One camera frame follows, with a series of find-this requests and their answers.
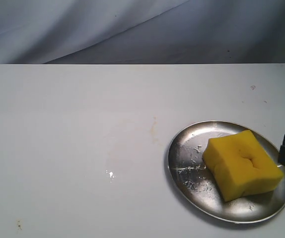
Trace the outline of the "yellow sponge block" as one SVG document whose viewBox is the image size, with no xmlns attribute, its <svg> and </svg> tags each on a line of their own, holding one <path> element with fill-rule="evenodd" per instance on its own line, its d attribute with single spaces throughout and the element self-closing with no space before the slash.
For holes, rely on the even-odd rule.
<svg viewBox="0 0 285 238">
<path fill-rule="evenodd" d="M 210 138 L 203 161 L 225 202 L 273 191 L 284 178 L 250 130 Z"/>
</svg>

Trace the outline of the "amber liquid spill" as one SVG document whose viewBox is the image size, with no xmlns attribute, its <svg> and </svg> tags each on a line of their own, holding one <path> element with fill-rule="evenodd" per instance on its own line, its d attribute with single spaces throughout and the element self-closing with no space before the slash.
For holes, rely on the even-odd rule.
<svg viewBox="0 0 285 238">
<path fill-rule="evenodd" d="M 104 136 L 107 145 L 105 172 L 110 181 L 140 176 L 150 167 L 152 158 L 163 148 L 157 127 L 156 116 L 147 121 L 125 119 Z"/>
</svg>

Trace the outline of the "round stainless steel plate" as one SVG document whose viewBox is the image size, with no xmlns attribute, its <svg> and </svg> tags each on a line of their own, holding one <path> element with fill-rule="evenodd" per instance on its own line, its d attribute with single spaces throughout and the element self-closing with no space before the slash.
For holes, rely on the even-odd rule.
<svg viewBox="0 0 285 238">
<path fill-rule="evenodd" d="M 278 165 L 284 178 L 271 192 L 225 202 L 212 173 L 202 160 L 208 140 L 233 135 L 245 126 L 227 121 L 202 121 L 187 126 L 170 142 L 165 171 L 176 191 L 197 210 L 234 224 L 266 221 L 285 208 L 285 167 Z"/>
</svg>

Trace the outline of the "grey-blue backdrop cloth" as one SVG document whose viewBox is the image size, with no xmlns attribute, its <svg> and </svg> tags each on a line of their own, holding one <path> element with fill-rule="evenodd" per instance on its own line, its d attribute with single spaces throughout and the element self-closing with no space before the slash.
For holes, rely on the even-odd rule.
<svg viewBox="0 0 285 238">
<path fill-rule="evenodd" d="M 285 63 L 285 0 L 0 0 L 2 63 Z"/>
</svg>

